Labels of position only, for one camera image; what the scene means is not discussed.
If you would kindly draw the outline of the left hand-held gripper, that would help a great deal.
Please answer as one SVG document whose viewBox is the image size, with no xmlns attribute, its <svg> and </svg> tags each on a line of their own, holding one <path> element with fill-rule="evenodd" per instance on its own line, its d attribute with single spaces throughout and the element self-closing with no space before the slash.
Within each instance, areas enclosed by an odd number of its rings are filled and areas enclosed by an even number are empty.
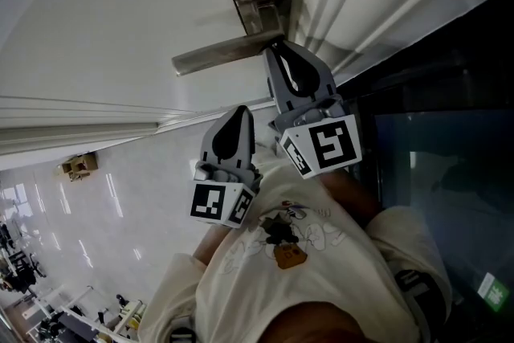
<svg viewBox="0 0 514 343">
<path fill-rule="evenodd" d="M 263 179 L 259 170 L 251 167 L 254 154 L 255 122 L 250 109 L 241 105 L 218 118 L 202 139 L 202 161 L 196 163 L 188 187 L 189 216 L 203 223 L 240 228 Z M 238 169 L 217 165 L 236 165 Z"/>
</svg>

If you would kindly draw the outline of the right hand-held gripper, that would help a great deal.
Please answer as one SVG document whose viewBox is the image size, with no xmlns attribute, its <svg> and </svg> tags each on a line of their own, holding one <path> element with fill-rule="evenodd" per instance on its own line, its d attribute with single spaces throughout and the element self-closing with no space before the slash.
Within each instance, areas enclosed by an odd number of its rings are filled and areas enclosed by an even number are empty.
<svg viewBox="0 0 514 343">
<path fill-rule="evenodd" d="M 345 111 L 342 97 L 333 94 L 336 86 L 328 65 L 292 42 L 281 42 L 279 52 L 267 47 L 263 57 L 279 112 L 272 125 L 300 176 L 312 178 L 361 161 L 356 117 Z M 318 92 L 322 97 L 317 99 Z"/>
</svg>

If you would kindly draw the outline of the person's right forearm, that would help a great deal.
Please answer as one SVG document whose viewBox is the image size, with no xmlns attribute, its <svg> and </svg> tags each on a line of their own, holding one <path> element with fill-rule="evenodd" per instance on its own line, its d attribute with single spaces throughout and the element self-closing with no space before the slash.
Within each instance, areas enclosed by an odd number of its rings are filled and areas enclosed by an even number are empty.
<svg viewBox="0 0 514 343">
<path fill-rule="evenodd" d="M 321 174 L 319 180 L 331 197 L 362 228 L 366 228 L 383 210 L 377 198 L 344 169 Z"/>
</svg>

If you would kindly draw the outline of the black office chairs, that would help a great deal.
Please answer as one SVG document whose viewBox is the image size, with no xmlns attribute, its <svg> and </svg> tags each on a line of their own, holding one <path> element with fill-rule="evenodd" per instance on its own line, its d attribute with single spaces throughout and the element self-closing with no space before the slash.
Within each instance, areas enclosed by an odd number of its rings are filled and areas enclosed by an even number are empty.
<svg viewBox="0 0 514 343">
<path fill-rule="evenodd" d="M 46 277 L 34 254 L 18 247 L 7 225 L 0 221 L 0 290 L 32 293 L 31 287 Z"/>
</svg>

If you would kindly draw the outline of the person's white trousers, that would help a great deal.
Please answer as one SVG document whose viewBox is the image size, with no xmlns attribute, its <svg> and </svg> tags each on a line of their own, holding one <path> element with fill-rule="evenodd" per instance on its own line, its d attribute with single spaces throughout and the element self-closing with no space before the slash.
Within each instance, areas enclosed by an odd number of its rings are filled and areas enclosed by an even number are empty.
<svg viewBox="0 0 514 343">
<path fill-rule="evenodd" d="M 252 161 L 261 174 L 265 174 L 275 167 L 289 164 L 283 148 L 276 142 L 272 145 L 265 145 L 257 141 Z"/>
</svg>

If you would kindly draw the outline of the pale yellow rack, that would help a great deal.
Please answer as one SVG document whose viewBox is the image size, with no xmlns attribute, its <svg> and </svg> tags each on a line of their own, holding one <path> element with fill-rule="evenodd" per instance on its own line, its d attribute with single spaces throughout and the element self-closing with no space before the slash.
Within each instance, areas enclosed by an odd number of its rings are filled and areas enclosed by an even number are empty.
<svg viewBox="0 0 514 343">
<path fill-rule="evenodd" d="M 146 305 L 141 300 L 129 300 L 120 310 L 121 320 L 114 331 L 118 334 L 123 334 L 129 330 L 133 330 L 136 333 L 145 310 Z"/>
</svg>

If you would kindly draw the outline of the cream cartoon print shirt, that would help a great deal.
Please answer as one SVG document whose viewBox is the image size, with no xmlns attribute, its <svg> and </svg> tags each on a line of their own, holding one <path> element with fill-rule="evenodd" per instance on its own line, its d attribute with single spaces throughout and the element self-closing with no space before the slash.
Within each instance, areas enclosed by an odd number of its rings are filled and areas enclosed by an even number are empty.
<svg viewBox="0 0 514 343">
<path fill-rule="evenodd" d="M 422 343 L 394 278 L 401 270 L 434 278 L 447 322 L 451 283 L 415 210 L 383 208 L 362 228 L 289 161 L 263 174 L 247 219 L 208 266 L 172 258 L 139 342 Z"/>
</svg>

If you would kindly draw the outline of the white door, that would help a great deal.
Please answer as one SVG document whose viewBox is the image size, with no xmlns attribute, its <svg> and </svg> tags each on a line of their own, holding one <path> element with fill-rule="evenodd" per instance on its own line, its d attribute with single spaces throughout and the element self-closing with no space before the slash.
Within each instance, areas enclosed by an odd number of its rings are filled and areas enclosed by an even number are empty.
<svg viewBox="0 0 514 343">
<path fill-rule="evenodd" d="M 233 0 L 0 0 L 0 128 L 157 123 L 268 98 L 250 57 L 172 58 L 246 35 Z"/>
</svg>

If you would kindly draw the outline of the green sticker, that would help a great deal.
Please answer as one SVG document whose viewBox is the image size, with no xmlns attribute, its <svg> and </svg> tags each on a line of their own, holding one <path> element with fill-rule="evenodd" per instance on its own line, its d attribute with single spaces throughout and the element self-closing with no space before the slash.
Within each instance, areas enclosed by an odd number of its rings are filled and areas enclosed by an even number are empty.
<svg viewBox="0 0 514 343">
<path fill-rule="evenodd" d="M 489 272 L 482 279 L 477 293 L 494 312 L 502 309 L 510 295 L 509 289 Z"/>
</svg>

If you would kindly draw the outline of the white metal table frame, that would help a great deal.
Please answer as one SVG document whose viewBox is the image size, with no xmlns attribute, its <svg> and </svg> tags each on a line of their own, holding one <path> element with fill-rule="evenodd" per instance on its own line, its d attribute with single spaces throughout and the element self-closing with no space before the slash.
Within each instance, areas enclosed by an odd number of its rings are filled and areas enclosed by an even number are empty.
<svg viewBox="0 0 514 343">
<path fill-rule="evenodd" d="M 30 338 L 30 341 L 40 343 L 39 326 L 43 320 L 50 319 L 61 307 L 70 308 L 78 305 L 87 295 L 94 291 L 94 287 L 88 285 L 82 292 L 72 296 L 67 294 L 65 287 L 62 285 L 39 294 L 32 292 L 25 299 L 29 307 L 22 311 L 22 317 L 29 325 L 26 335 Z"/>
</svg>

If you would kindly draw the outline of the black sleeve armband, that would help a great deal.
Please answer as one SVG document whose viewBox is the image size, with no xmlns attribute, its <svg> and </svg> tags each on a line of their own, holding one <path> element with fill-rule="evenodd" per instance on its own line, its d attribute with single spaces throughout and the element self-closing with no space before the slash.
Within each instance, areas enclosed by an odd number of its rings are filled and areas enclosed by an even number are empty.
<svg viewBox="0 0 514 343">
<path fill-rule="evenodd" d="M 446 302 L 439 286 L 428 273 L 401 270 L 396 283 L 412 312 L 422 343 L 435 343 L 446 322 Z"/>
</svg>

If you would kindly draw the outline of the person's left forearm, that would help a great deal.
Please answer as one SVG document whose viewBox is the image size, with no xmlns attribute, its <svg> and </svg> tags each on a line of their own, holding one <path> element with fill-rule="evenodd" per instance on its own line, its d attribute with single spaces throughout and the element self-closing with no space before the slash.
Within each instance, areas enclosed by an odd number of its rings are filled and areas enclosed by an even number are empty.
<svg viewBox="0 0 514 343">
<path fill-rule="evenodd" d="M 211 225 L 205 236 L 198 244 L 193 257 L 208 266 L 214 253 L 218 250 L 222 241 L 232 232 L 231 227 Z"/>
</svg>

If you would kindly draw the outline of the dark glass partition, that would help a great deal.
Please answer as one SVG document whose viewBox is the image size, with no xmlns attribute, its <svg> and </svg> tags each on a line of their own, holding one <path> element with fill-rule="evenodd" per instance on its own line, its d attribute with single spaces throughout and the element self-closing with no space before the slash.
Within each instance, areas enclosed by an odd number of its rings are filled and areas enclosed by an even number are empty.
<svg viewBox="0 0 514 343">
<path fill-rule="evenodd" d="M 440 343 L 514 343 L 514 0 L 487 0 L 343 83 L 382 205 L 423 216 L 451 282 Z M 510 291 L 494 312 L 489 272 Z"/>
</svg>

